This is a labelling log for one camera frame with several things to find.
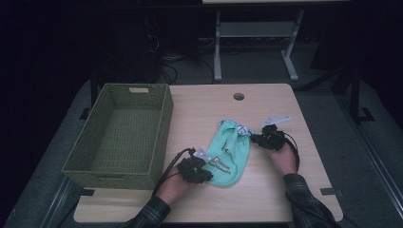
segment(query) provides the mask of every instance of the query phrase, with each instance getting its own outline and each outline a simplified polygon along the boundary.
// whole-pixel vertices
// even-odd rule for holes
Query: flannel shirt
[[[305,208],[309,208],[323,217],[335,221],[332,213],[318,199],[316,199],[308,188],[305,179],[299,174],[288,174],[283,177],[288,200],[295,201]],[[323,228],[327,227],[321,219],[299,209],[291,203],[294,224],[297,228]],[[171,211],[170,207],[160,198],[153,197],[139,214],[121,225],[122,228],[160,227],[163,220]]]

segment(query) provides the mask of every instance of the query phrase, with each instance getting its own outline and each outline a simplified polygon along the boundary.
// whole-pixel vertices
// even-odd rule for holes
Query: wooden table
[[[322,196],[320,189],[332,188],[317,149],[302,116],[296,97],[286,84],[261,85],[172,85],[174,110],[166,148],[165,167],[188,147],[206,148],[218,131],[218,123],[233,119],[260,133],[268,117],[289,116],[279,130],[297,142],[299,174],[313,195],[334,214],[343,217],[335,195]],[[244,100],[236,101],[235,93]],[[122,222],[137,215],[152,191],[95,189],[82,196],[74,219],[78,222]],[[230,187],[208,183],[184,196],[172,207],[165,222],[287,222],[292,220],[284,197],[284,184],[267,155],[255,144],[239,182]]]

